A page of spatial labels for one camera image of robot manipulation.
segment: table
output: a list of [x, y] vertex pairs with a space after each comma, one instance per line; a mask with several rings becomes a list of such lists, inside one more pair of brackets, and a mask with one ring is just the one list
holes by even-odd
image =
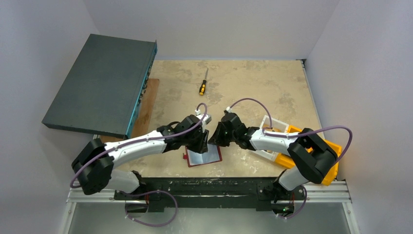
[[[198, 94], [209, 68], [206, 93]], [[160, 80], [150, 118], [149, 132], [194, 114], [198, 103], [208, 105], [212, 122], [206, 127], [212, 136], [224, 109], [235, 101], [252, 97], [261, 101], [272, 117], [299, 128], [320, 128], [301, 61], [268, 60], [156, 60], [151, 78]], [[265, 110], [246, 100], [233, 111], [246, 126], [259, 126]], [[221, 148], [222, 162], [188, 167], [185, 148], [143, 157], [119, 167], [139, 171], [144, 177], [277, 176], [283, 167], [235, 143]]]

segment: wall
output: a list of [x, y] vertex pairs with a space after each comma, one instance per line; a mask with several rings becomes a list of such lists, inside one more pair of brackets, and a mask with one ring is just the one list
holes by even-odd
[[85, 3], [102, 35], [157, 40], [157, 59], [303, 59], [338, 0]]
[[91, 138], [40, 122], [89, 33], [81, 0], [0, 1], [0, 230], [55, 234]]
[[412, 14], [409, 0], [341, 0], [306, 62], [322, 125], [354, 130], [341, 172], [364, 234], [413, 228]]

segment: screwdriver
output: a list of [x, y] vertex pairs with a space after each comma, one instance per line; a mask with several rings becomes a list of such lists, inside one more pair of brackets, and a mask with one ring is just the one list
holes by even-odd
[[205, 88], [207, 87], [208, 70], [209, 70], [209, 68], [206, 69], [205, 79], [202, 81], [201, 87], [199, 88], [199, 95], [201, 95], [201, 96], [204, 95], [204, 93], [205, 93]]

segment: purple cable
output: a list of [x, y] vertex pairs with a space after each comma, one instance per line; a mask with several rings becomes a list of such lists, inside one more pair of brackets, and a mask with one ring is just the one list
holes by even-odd
[[298, 135], [292, 135], [292, 136], [281, 135], [281, 134], [271, 134], [271, 133], [268, 133], [268, 132], [264, 132], [264, 134], [265, 134], [266, 136], [270, 136], [270, 137], [298, 138], [298, 137], [306, 137], [306, 136], [308, 136], [308, 135], [317, 134], [317, 133], [329, 131], [329, 130], [332, 130], [332, 129], [339, 129], [339, 128], [345, 129], [345, 130], [348, 131], [348, 133], [349, 133], [349, 139], [348, 139], [348, 141], [347, 141], [346, 146], [345, 146], [344, 149], [343, 149], [343, 152], [341, 152], [340, 157], [337, 158], [336, 163], [338, 163], [338, 161], [340, 161], [340, 160], [343, 158], [344, 154], [347, 152], [348, 148], [350, 147], [351, 141], [353, 140], [353, 132], [352, 132], [348, 127], [346, 127], [346, 126], [335, 125], [335, 126], [330, 126], [330, 127], [321, 128], [321, 129], [318, 129], [318, 130], [315, 130], [315, 131], [311, 131], [311, 132], [308, 132], [308, 133], [303, 133], [303, 134], [298, 134]]
[[268, 129], [268, 128], [271, 129], [271, 128], [272, 128], [272, 118], [271, 118], [270, 112], [269, 112], [268, 109], [264, 106], [264, 104], [262, 104], [260, 101], [258, 101], [258, 100], [256, 100], [256, 99], [253, 99], [253, 98], [242, 98], [242, 99], [234, 102], [234, 104], [232, 104], [232, 105], [230, 106], [230, 108], [232, 108], [233, 106], [235, 106], [238, 102], [244, 101], [244, 100], [254, 101], [254, 102], [260, 104], [260, 105], [265, 109], [265, 111], [267, 112], [268, 117], [270, 118], [270, 126], [269, 126], [269, 127], [266, 127], [265, 129]]
[[292, 218], [296, 215], [298, 215], [298, 213], [304, 208], [305, 203], [307, 202], [307, 189], [303, 186], [303, 190], [304, 190], [304, 201], [302, 201], [302, 205], [300, 206], [300, 208], [297, 211], [294, 211], [294, 213], [288, 217], [282, 217], [284, 219], [289, 219]]
[[137, 219], [133, 218], [132, 216], [130, 216], [130, 215], [128, 214], [127, 207], [125, 206], [125, 214], [126, 214], [126, 216], [127, 216], [130, 220], [132, 220], [132, 221], [134, 221], [134, 222], [137, 222], [137, 223], [140, 223], [140, 224], [149, 226], [149, 227], [162, 227], [162, 226], [166, 226], [166, 225], [170, 224], [170, 223], [175, 219], [176, 215], [178, 214], [178, 202], [176, 201], [176, 199], [173, 197], [172, 194], [170, 194], [170, 193], [168, 193], [168, 192], [166, 192], [166, 191], [157, 190], [157, 191], [150, 191], [150, 192], [146, 192], [146, 193], [143, 193], [143, 194], [136, 194], [136, 195], [127, 194], [127, 193], [125, 193], [125, 192], [121, 192], [121, 193], [122, 193], [123, 195], [130, 196], [130, 197], [140, 197], [140, 196], [145, 196], [145, 195], [149, 195], [149, 194], [163, 193], [163, 194], [166, 194], [166, 195], [170, 196], [170, 197], [172, 198], [173, 202], [175, 203], [175, 212], [173, 213], [172, 217], [171, 217], [168, 221], [166, 221], [165, 223], [160, 223], [160, 224], [145, 223], [145, 222], [142, 222], [142, 221], [140, 221], [140, 220], [137, 220]]
[[[196, 127], [198, 127], [198, 126], [202, 123], [202, 120], [204, 120], [205, 116], [207, 115], [208, 108], [207, 108], [207, 105], [206, 105], [205, 103], [203, 103], [203, 102], [202, 102], [202, 103], [199, 103], [198, 106], [196, 107], [196, 109], [199, 110], [199, 107], [200, 107], [201, 105], [203, 105], [203, 106], [205, 107], [204, 115], [203, 115], [202, 118], [201, 118], [194, 126], [192, 126], [191, 128], [189, 128], [189, 129], [187, 129], [187, 130], [185, 130], [185, 131], [183, 131], [183, 132], [176, 133], [176, 134], [172, 134], [172, 135], [169, 135], [169, 136], [157, 136], [157, 137], [150, 137], [150, 138], [148, 138], [148, 139], [146, 139], [146, 138], [141, 138], [141, 139], [131, 140], [131, 141], [129, 141], [129, 142], [125, 142], [125, 143], [123, 143], [123, 144], [118, 145], [117, 148], [120, 149], [120, 148], [122, 148], [122, 147], [124, 147], [124, 146], [130, 145], [130, 144], [134, 144], [134, 143], [138, 143], [138, 142], [142, 142], [142, 141], [147, 141], [147, 140], [160, 140], [160, 139], [169, 139], [169, 138], [172, 138], [172, 137], [178, 137], [178, 136], [181, 136], [181, 135], [183, 135], [183, 134], [186, 134], [186, 133], [194, 130]], [[80, 188], [80, 187], [81, 187], [80, 185], [74, 185], [74, 184], [73, 184], [73, 183], [75, 182], [75, 180], [77, 179], [77, 177], [80, 175], [80, 173], [82, 173], [82, 171], [83, 171], [86, 167], [88, 167], [90, 164], [92, 164], [93, 162], [95, 162], [96, 160], [98, 160], [100, 157], [102, 157], [103, 155], [108, 154], [108, 153], [110, 153], [110, 152], [112, 152], [112, 151], [114, 151], [114, 150], [115, 150], [114, 147], [113, 147], [113, 148], [110, 148], [110, 149], [108, 149], [108, 150], [105, 150], [105, 151], [101, 152], [100, 154], [96, 155], [95, 157], [93, 157], [93, 158], [92, 158], [91, 160], [89, 160], [88, 162], [86, 162], [85, 165], [83, 165], [83, 166], [75, 173], [75, 176], [74, 176], [74, 177], [72, 178], [72, 180], [70, 181], [70, 187], [71, 187], [71, 188], [74, 188], [74, 189], [75, 189], [75, 188]]]

